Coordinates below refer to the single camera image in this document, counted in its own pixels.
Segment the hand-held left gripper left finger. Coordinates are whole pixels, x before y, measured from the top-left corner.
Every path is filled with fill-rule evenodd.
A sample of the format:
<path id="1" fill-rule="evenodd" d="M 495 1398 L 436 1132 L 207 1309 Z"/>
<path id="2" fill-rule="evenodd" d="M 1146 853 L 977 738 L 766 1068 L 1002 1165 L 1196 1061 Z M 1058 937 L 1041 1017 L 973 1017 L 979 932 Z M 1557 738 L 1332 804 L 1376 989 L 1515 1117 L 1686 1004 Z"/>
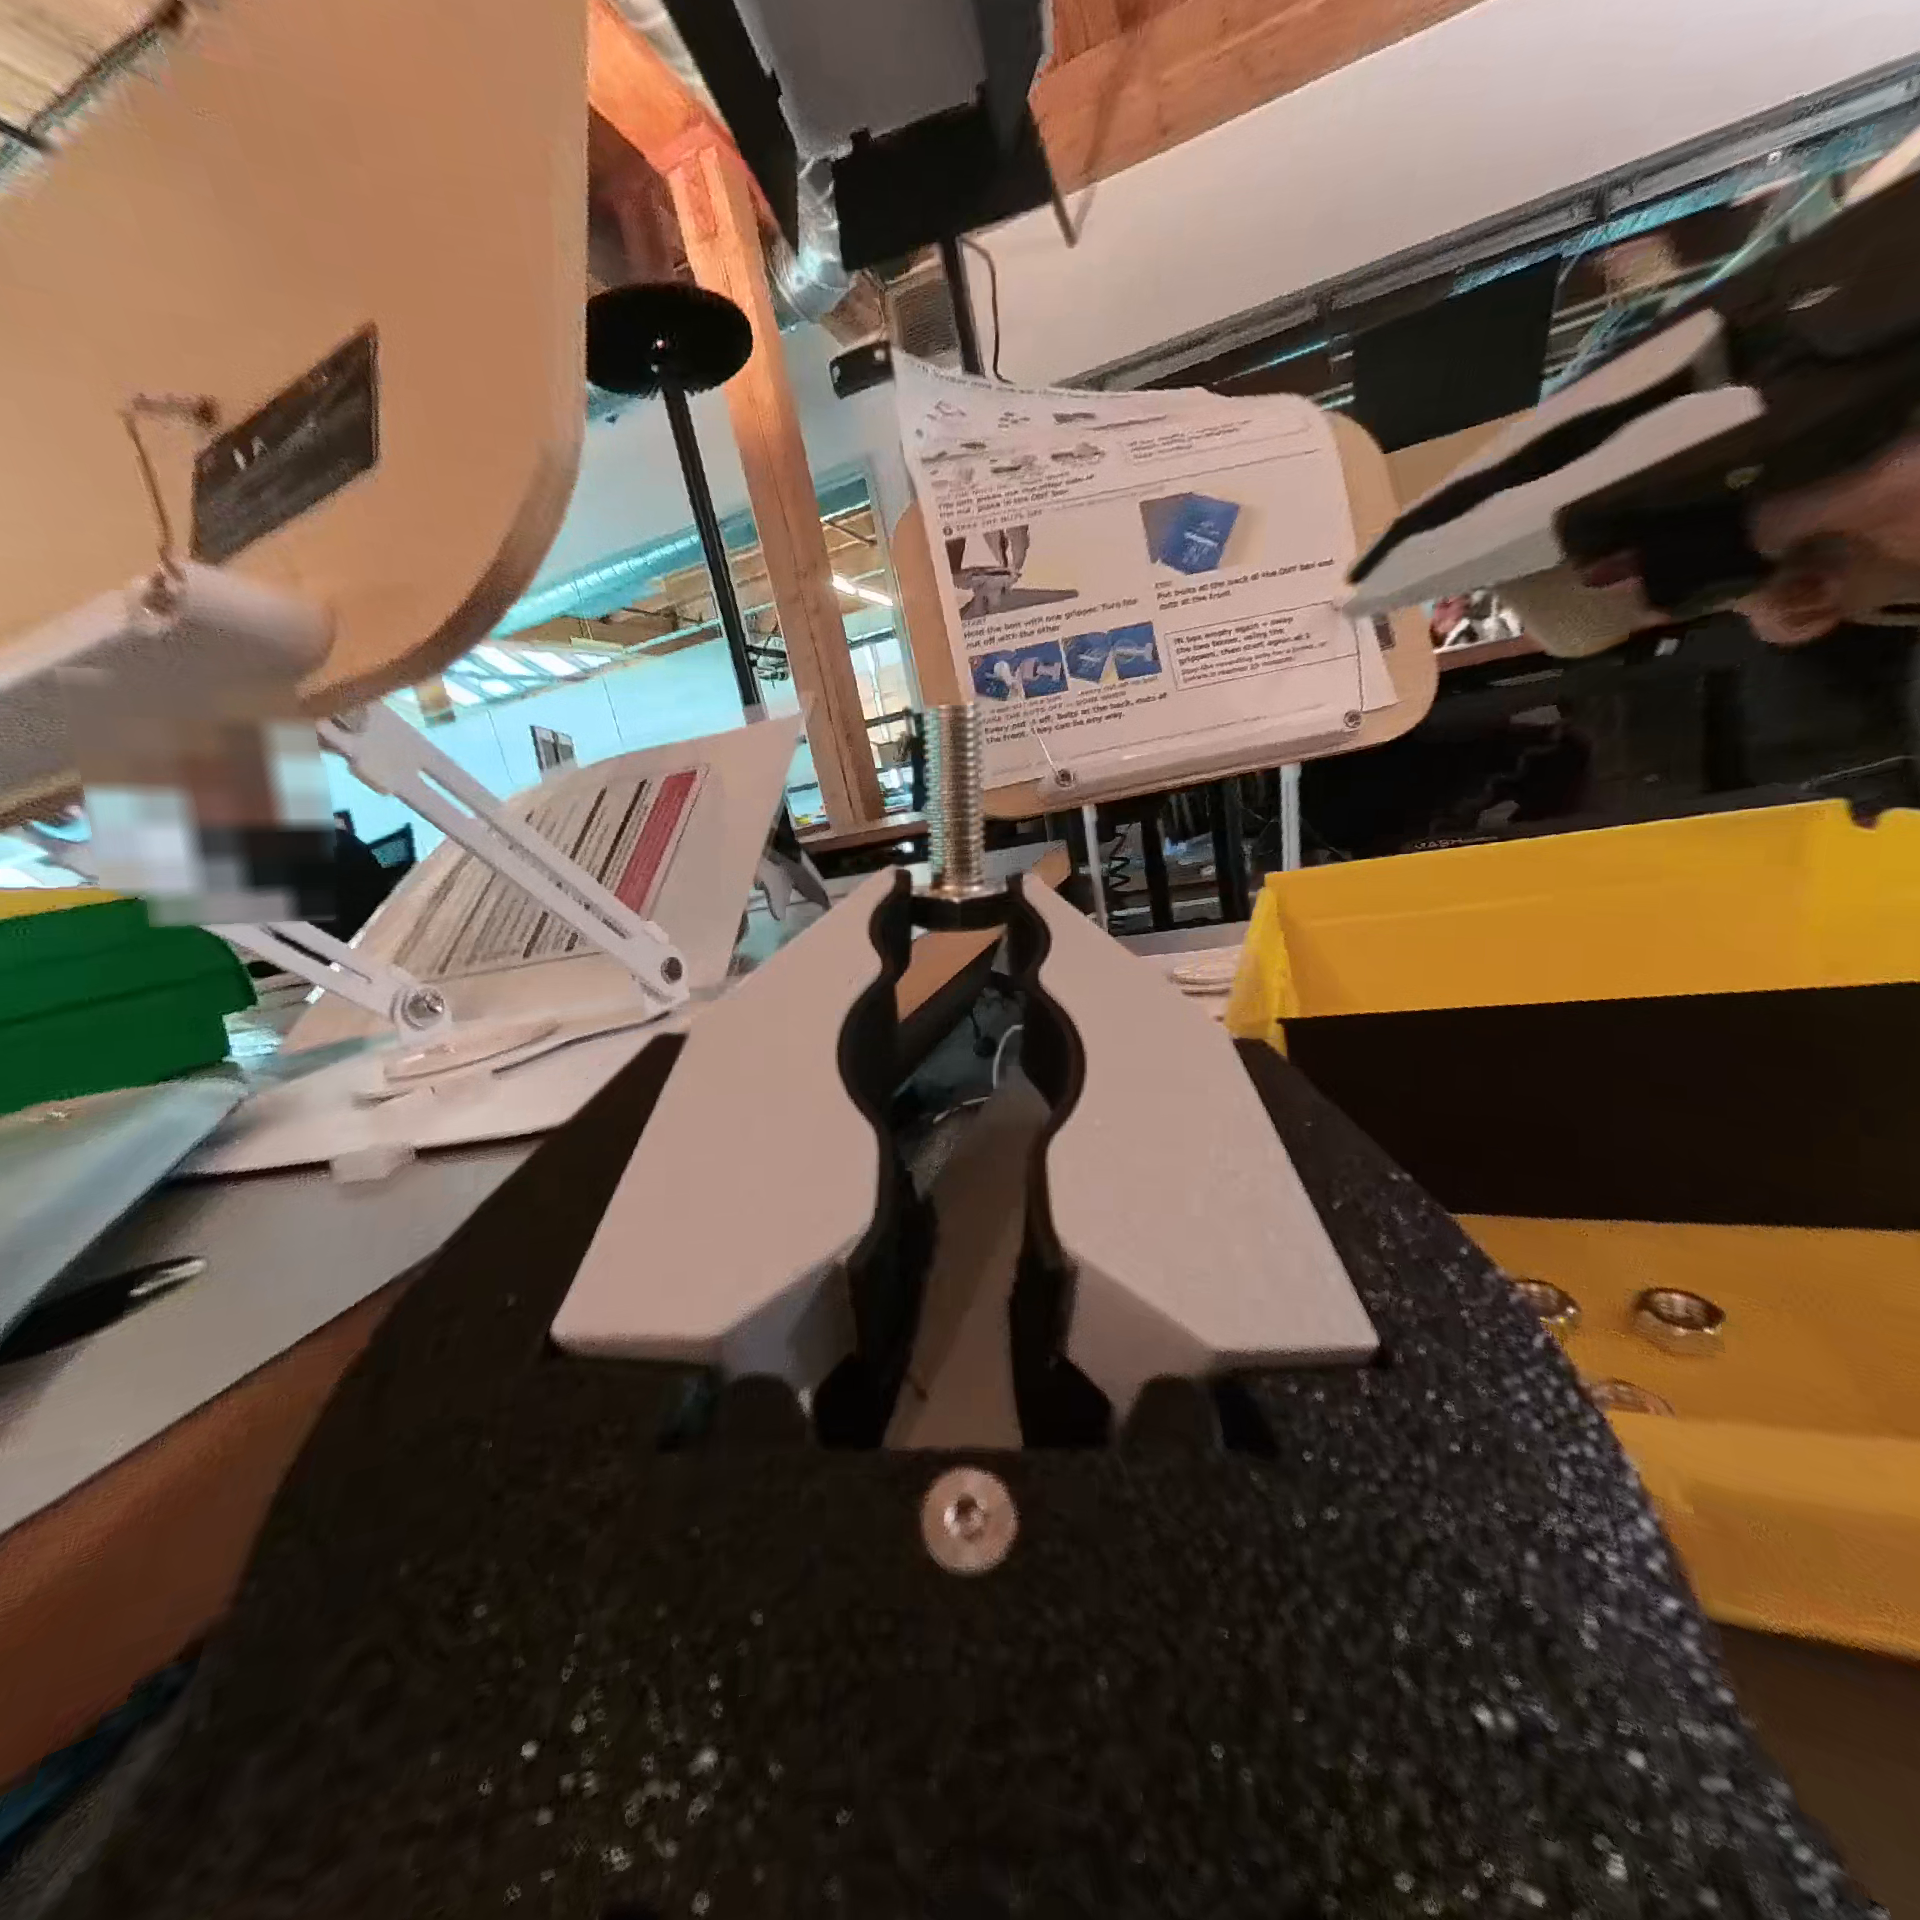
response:
<path id="1" fill-rule="evenodd" d="M 694 1017 L 552 1319 L 560 1354 L 809 1400 L 883 1343 L 863 1292 L 900 1222 L 913 941 L 913 880 L 878 871 Z"/>

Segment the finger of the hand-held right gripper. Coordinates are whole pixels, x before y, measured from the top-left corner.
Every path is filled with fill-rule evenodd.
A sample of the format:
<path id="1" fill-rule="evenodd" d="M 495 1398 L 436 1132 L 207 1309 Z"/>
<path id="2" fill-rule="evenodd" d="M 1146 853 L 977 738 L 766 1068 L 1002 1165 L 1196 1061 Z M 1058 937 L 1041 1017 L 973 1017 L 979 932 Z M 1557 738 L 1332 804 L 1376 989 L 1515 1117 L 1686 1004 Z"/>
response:
<path id="1" fill-rule="evenodd" d="M 1595 453 L 1623 427 L 1727 381 L 1724 313 L 1695 305 L 1542 400 L 1501 442 L 1459 465 L 1389 527 L 1386 548 L 1433 534 Z"/>
<path id="2" fill-rule="evenodd" d="M 1568 554 L 1563 512 L 1762 414 L 1758 387 L 1712 387 L 1638 395 L 1535 434 L 1411 503 L 1354 562 L 1343 610 L 1372 618 L 1549 571 Z"/>

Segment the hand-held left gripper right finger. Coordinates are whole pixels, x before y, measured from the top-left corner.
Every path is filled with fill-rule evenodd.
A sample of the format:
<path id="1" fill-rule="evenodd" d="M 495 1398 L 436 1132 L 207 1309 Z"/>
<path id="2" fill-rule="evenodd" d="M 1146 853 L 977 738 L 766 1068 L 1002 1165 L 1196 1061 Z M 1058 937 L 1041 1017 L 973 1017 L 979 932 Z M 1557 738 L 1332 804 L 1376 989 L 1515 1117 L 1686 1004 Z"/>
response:
<path id="1" fill-rule="evenodd" d="M 1054 892 L 1007 933 L 1042 1101 L 1010 1296 L 1020 1412 L 1363 1365 L 1380 1335 L 1227 1026 Z"/>

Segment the silver hex bolt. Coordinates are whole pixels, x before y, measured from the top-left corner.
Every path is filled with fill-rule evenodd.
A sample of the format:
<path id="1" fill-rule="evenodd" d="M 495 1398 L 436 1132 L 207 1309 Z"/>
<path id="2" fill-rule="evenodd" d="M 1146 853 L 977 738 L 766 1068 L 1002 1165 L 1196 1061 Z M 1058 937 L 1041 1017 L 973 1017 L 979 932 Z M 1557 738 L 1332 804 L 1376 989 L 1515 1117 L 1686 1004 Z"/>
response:
<path id="1" fill-rule="evenodd" d="M 998 932 L 1009 921 L 1007 885 L 988 870 L 985 739 L 971 699 L 920 713 L 926 875 L 914 881 L 914 919 L 931 932 Z"/>

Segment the yellow storage bin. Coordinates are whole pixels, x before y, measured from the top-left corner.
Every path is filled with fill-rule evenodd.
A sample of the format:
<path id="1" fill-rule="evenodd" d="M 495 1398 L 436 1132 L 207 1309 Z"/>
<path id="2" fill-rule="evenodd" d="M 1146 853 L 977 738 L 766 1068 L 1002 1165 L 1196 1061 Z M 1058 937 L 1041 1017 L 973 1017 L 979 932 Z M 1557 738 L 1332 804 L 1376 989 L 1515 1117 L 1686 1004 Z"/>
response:
<path id="1" fill-rule="evenodd" d="M 1223 1019 L 1583 1307 L 1712 1617 L 1916 1661 L 1919 825 L 1840 800 L 1271 875 Z M 1727 1309 L 1724 1351 L 1628 1322 Z"/>

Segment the person's right hand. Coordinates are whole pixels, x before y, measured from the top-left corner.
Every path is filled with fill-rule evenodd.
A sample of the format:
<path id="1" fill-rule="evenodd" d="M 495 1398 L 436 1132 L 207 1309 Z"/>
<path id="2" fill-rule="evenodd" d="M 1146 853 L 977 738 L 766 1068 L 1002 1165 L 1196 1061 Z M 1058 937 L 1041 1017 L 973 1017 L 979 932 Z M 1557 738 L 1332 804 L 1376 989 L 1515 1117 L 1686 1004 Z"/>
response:
<path id="1" fill-rule="evenodd" d="M 1736 601 L 1765 643 L 1803 648 L 1836 628 L 1869 622 L 1895 606 L 1916 606 L 1919 499 L 1914 470 L 1858 485 L 1783 494 L 1766 499 L 1750 539 L 1772 570 Z"/>

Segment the instruction sheet on clipboard stand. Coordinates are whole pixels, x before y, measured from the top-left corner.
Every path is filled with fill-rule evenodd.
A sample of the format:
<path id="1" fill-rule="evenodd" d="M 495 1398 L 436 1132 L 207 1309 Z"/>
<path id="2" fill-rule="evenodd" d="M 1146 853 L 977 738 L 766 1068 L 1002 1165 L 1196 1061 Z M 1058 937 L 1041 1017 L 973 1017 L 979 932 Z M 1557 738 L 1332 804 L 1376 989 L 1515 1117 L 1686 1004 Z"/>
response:
<path id="1" fill-rule="evenodd" d="M 913 660 L 923 707 L 961 703 L 971 677 L 957 661 L 948 633 L 948 563 L 926 527 L 923 499 L 913 496 L 890 530 L 897 584 L 897 630 Z M 1357 753 L 1403 738 L 1428 715 L 1438 691 L 1438 666 L 1428 623 L 1419 611 L 1363 620 L 1361 684 L 1389 686 L 1390 699 L 1361 707 L 1354 720 L 1320 718 L 1310 731 L 1284 731 L 1279 722 L 1240 722 L 1187 731 L 1175 739 L 1116 746 L 1093 753 L 1091 767 L 1046 772 L 1034 779 L 1002 779 L 981 788 L 987 822 L 1032 819 L 1054 811 L 1136 804 L 1182 788 L 1212 788 L 1248 774 L 1318 758 Z"/>

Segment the printed instruction sheet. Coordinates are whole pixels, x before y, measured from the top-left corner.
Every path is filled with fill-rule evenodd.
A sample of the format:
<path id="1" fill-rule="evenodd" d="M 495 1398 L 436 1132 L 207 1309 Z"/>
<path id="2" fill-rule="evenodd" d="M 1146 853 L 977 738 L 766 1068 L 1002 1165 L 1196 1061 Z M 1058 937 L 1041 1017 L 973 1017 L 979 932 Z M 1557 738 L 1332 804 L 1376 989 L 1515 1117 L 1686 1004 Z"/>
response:
<path id="1" fill-rule="evenodd" d="M 1390 701 L 1363 686 L 1363 521 L 1312 400 L 1025 390 L 902 352 L 892 395 L 987 786 Z"/>

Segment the laminated sheet red label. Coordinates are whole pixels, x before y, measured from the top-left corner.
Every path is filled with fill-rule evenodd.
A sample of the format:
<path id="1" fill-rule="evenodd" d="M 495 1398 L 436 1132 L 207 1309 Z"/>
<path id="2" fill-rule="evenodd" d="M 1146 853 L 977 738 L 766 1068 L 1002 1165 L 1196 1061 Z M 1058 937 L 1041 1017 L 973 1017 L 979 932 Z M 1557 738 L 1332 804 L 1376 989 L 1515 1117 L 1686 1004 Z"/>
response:
<path id="1" fill-rule="evenodd" d="M 327 722 L 324 746 L 441 835 L 350 948 L 460 1021 L 677 1014 L 728 976 L 802 734 L 763 715 L 498 795 L 384 706 Z"/>

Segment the black pen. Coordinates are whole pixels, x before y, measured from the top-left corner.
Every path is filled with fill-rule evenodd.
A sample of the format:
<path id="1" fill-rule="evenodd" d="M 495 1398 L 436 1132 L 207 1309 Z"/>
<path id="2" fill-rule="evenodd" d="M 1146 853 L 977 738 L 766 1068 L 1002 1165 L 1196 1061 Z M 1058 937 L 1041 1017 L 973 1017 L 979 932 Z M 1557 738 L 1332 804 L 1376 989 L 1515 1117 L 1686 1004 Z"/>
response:
<path id="1" fill-rule="evenodd" d="M 209 1259 L 200 1256 L 152 1259 L 49 1292 L 6 1332 L 2 1365 L 22 1363 L 106 1332 L 146 1304 L 192 1284 L 207 1270 Z"/>

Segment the grey plastic folder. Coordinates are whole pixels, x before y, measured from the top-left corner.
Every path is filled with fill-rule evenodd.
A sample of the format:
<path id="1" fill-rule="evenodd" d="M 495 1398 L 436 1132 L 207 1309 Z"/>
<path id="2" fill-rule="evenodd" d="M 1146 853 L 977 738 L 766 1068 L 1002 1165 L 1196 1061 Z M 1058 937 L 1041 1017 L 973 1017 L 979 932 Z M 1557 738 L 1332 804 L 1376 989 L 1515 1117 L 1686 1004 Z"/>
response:
<path id="1" fill-rule="evenodd" d="M 247 1097 L 231 1069 L 67 1095 L 2 1116 L 2 1332 Z"/>

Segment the green storage bin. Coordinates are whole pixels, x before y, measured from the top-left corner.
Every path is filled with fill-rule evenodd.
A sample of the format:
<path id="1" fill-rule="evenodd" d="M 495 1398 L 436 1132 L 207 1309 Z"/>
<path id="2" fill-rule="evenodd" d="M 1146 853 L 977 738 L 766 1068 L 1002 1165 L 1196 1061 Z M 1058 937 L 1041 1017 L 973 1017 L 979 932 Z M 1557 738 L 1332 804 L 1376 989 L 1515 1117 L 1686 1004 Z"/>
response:
<path id="1" fill-rule="evenodd" d="M 2 892 L 2 1114 L 164 1084 L 229 1057 L 258 1002 L 216 932 L 91 885 Z"/>

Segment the black floor lamp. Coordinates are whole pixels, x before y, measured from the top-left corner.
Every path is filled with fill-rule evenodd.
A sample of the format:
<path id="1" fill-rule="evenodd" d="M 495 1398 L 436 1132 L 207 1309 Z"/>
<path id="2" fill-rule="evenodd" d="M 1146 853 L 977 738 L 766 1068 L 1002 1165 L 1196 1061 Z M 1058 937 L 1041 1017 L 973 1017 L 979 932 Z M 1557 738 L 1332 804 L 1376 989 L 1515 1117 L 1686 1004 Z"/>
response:
<path id="1" fill-rule="evenodd" d="M 665 408 L 732 661 L 732 680 L 749 722 L 764 715 L 764 699 L 709 484 L 693 395 L 725 387 L 749 366 L 755 348 L 757 333 L 749 313 L 696 281 L 637 281 L 594 293 L 587 303 L 588 383 L 622 400 L 661 400 Z"/>

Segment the wooden post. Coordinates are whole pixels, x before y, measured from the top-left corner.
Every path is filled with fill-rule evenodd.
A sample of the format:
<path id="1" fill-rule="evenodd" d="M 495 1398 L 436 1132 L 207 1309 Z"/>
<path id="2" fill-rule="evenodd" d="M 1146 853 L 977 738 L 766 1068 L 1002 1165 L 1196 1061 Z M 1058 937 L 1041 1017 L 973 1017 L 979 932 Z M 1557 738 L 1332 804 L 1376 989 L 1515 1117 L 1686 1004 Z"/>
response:
<path id="1" fill-rule="evenodd" d="M 588 107 L 666 182 L 698 284 L 750 322 L 750 358 L 725 398 L 814 776 L 831 828 L 874 825 L 884 798 L 772 303 L 757 186 L 714 111 L 616 3 L 588 1 L 587 20 Z"/>

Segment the silver air duct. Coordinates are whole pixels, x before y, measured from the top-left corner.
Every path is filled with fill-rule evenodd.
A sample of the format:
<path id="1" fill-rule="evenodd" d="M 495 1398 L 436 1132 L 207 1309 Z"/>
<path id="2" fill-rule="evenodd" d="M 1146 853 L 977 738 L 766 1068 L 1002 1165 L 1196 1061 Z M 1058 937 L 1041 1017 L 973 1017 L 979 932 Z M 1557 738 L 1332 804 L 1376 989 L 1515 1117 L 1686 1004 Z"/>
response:
<path id="1" fill-rule="evenodd" d="M 828 155 L 806 158 L 796 171 L 796 237 L 763 222 L 763 266 L 780 333 L 822 327 L 840 348 L 892 336 L 881 277 L 847 267 Z"/>

